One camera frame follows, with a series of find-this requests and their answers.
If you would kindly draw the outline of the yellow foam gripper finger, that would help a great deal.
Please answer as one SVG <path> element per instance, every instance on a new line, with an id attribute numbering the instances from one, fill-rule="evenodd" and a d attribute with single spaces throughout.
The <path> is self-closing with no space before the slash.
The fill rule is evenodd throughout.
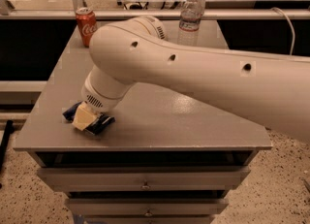
<path id="1" fill-rule="evenodd" d="M 94 111 L 86 102 L 82 102 L 76 110 L 73 125 L 80 131 L 86 129 L 99 116 L 99 113 Z"/>

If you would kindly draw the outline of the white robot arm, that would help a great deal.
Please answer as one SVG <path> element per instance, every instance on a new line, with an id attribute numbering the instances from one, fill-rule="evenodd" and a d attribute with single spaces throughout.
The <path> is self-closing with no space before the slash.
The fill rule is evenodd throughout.
<path id="1" fill-rule="evenodd" d="M 100 27 L 81 95 L 109 112 L 137 82 L 159 85 L 300 141 L 310 141 L 310 61 L 303 56 L 170 43 L 154 16 Z"/>

